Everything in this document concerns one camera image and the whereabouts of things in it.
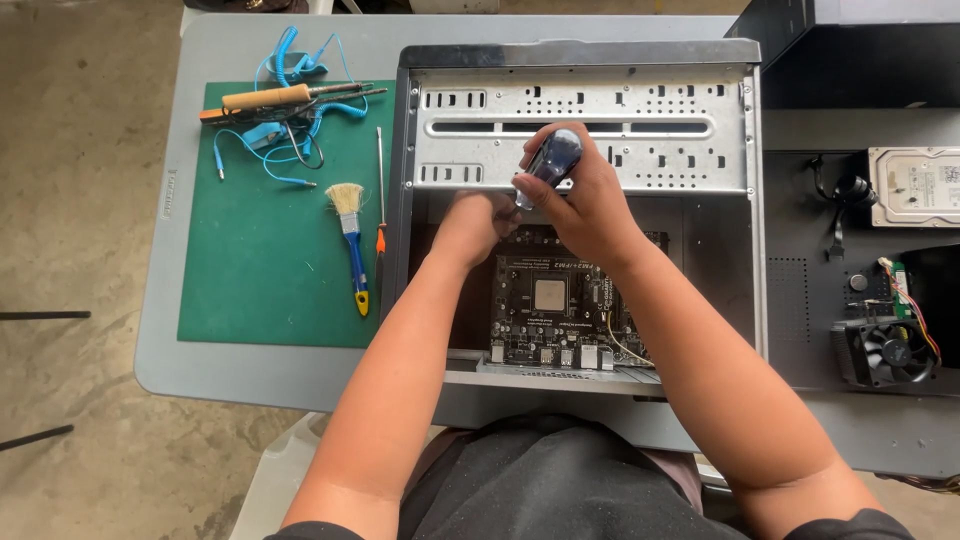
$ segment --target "blue coiled cord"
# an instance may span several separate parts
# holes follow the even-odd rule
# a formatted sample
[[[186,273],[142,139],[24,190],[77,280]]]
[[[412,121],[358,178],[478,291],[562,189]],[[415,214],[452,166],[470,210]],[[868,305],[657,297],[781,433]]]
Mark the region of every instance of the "blue coiled cord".
[[[270,60],[270,57],[275,57],[275,58],[276,58],[276,62],[275,62],[276,73],[274,74],[274,76],[276,77],[276,80],[277,80],[282,86],[289,86],[289,85],[290,85],[290,84],[287,82],[286,76],[285,76],[285,73],[284,73],[284,60],[286,59],[287,50],[290,48],[290,45],[293,44],[294,39],[297,37],[297,33],[298,33],[297,27],[295,27],[295,26],[288,26],[288,27],[286,28],[286,30],[283,31],[283,34],[280,35],[280,39],[277,41],[276,46],[274,47],[273,52],[271,52],[271,54],[270,54],[267,58],[263,59],[263,61],[260,63],[260,65],[257,66],[257,68],[256,68],[256,74],[253,76],[253,90],[254,90],[254,91],[256,91],[257,80],[259,80],[259,78],[260,78],[260,69],[262,69],[262,68],[263,68],[263,65],[264,65],[267,61]],[[344,54],[344,44],[343,44],[343,42],[340,40],[340,36],[338,36],[336,33],[331,34],[330,37],[328,37],[328,38],[326,39],[326,42],[324,43],[324,46],[321,47],[320,50],[317,51],[317,54],[316,54],[316,55],[314,55],[314,57],[313,57],[313,62],[316,63],[317,61],[320,60],[320,55],[324,53],[324,50],[326,49],[326,46],[327,46],[327,45],[330,43],[330,41],[331,41],[332,39],[334,39],[335,37],[336,37],[336,39],[337,39],[337,46],[340,48],[340,60],[344,63],[344,72],[347,73],[347,78],[349,79],[349,81],[350,81],[351,83],[353,83],[353,82],[354,82],[354,81],[353,81],[353,77],[350,76],[349,68],[347,68],[347,56]],[[351,107],[350,105],[346,105],[346,104],[343,104],[343,103],[322,103],[322,104],[319,104],[319,105],[315,105],[315,106],[313,107],[313,110],[314,110],[313,123],[310,125],[310,128],[307,130],[307,133],[308,133],[311,137],[316,137],[316,136],[317,136],[317,132],[320,131],[320,124],[321,124],[321,121],[323,120],[324,113],[327,112],[328,110],[338,110],[338,111],[340,111],[340,112],[342,112],[342,113],[344,113],[344,114],[347,114],[347,115],[349,115],[349,116],[352,116],[352,117],[354,117],[354,118],[364,118],[364,117],[367,116],[367,110],[368,110],[368,107],[369,107],[369,106],[370,106],[370,104],[367,102],[367,97],[366,97],[366,96],[363,97],[363,109],[357,109],[356,107]],[[305,156],[309,156],[309,155],[310,155],[310,139],[309,139],[309,138],[305,138],[305,140],[304,140],[303,142],[296,142],[296,140],[294,139],[294,134],[288,133],[287,136],[290,137],[290,140],[292,141],[291,144],[284,144],[284,145],[281,145],[281,146],[277,146],[276,148],[271,149],[271,150],[268,151],[266,154],[264,154],[263,156],[261,156],[261,155],[257,154],[256,151],[254,151],[253,148],[251,148],[251,146],[250,146],[249,144],[247,144],[247,141],[245,141],[245,140],[243,139],[243,137],[240,136],[240,134],[236,133],[234,130],[222,129],[222,130],[218,131],[216,135],[213,136],[213,158],[216,160],[216,162],[217,162],[217,169],[219,169],[220,171],[223,171],[223,169],[224,169],[224,163],[223,163],[223,160],[222,160],[221,157],[220,157],[220,150],[217,148],[217,138],[218,138],[218,137],[220,136],[220,134],[222,134],[222,133],[228,133],[228,134],[234,135],[234,136],[236,136],[237,138],[239,138],[239,139],[240,139],[240,142],[243,143],[244,147],[245,147],[247,150],[249,150],[251,153],[253,153],[255,156],[257,156],[257,157],[260,158],[261,160],[263,160],[263,170],[267,171],[267,174],[269,174],[272,178],[277,179],[277,180],[279,180],[279,181],[281,181],[281,182],[289,182],[289,183],[291,183],[291,184],[298,184],[298,185],[312,184],[312,183],[307,182],[306,180],[299,179],[299,178],[289,178],[289,177],[277,176],[277,175],[275,175],[273,172],[270,171],[270,168],[269,168],[269,167],[267,167],[267,163],[285,163],[285,162],[288,162],[288,161],[298,160],[298,158],[296,158],[296,157],[286,158],[286,159],[282,159],[282,160],[272,160],[272,159],[270,159],[270,155],[271,155],[273,152],[276,152],[276,151],[278,151],[278,150],[285,150],[285,149],[286,149],[286,150],[292,150],[294,144],[297,144],[298,146],[302,145],[302,148],[300,149],[300,151],[301,151]]]

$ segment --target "green cutting mat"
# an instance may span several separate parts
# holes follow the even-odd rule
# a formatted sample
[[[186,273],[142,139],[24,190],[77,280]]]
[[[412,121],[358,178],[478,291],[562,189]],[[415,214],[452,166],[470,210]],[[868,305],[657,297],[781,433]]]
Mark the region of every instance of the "green cutting mat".
[[[386,174],[394,124],[395,82],[375,81],[374,87],[382,86],[389,91],[368,98],[366,118],[336,110],[324,115],[317,136],[326,159],[323,168],[312,171],[296,161],[270,164],[274,174],[315,182],[314,188],[274,180],[240,139],[227,134],[217,139],[226,176],[221,181],[213,159],[216,130],[199,128],[178,340],[353,348],[370,344],[380,312],[373,279],[380,223],[376,128],[383,129]],[[219,108],[226,94],[250,90],[252,83],[208,83],[204,109]],[[293,156],[291,152],[281,150],[272,158]],[[366,317],[353,300],[340,219],[324,195],[327,187],[343,182],[366,188],[360,212],[371,298]]]

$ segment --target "brush bristles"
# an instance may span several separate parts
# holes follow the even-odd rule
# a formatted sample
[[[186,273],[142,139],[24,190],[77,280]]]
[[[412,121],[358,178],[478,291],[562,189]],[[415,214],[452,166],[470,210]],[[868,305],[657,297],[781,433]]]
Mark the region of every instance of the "brush bristles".
[[[337,209],[337,213],[360,211],[360,196],[363,186],[360,184],[334,184],[324,192]]]

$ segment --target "hard drive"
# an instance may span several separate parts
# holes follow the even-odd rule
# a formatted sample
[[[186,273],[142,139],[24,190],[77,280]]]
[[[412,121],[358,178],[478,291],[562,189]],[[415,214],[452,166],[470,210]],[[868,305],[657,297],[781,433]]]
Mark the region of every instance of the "hard drive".
[[[960,228],[960,148],[871,148],[875,227]]]

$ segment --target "gray table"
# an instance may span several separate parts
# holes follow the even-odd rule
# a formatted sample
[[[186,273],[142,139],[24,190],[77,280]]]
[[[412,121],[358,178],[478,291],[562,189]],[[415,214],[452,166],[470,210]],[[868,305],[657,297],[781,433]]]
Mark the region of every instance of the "gray table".
[[[361,351],[177,341],[180,291],[193,201],[204,84],[250,80],[287,25],[295,48],[315,50],[331,32],[343,40],[358,80],[393,79],[408,44],[721,37],[734,17],[204,15],[180,51],[163,188],[134,358],[137,380],[171,396],[331,411]],[[332,80],[344,79],[330,57]],[[960,138],[955,110],[765,111],[764,148],[948,145]],[[942,477],[960,469],[960,402],[857,394],[804,394],[840,453],[856,469]],[[434,422],[479,427],[508,414],[550,407],[597,420],[638,446],[695,451],[669,405],[630,396],[450,383]]]

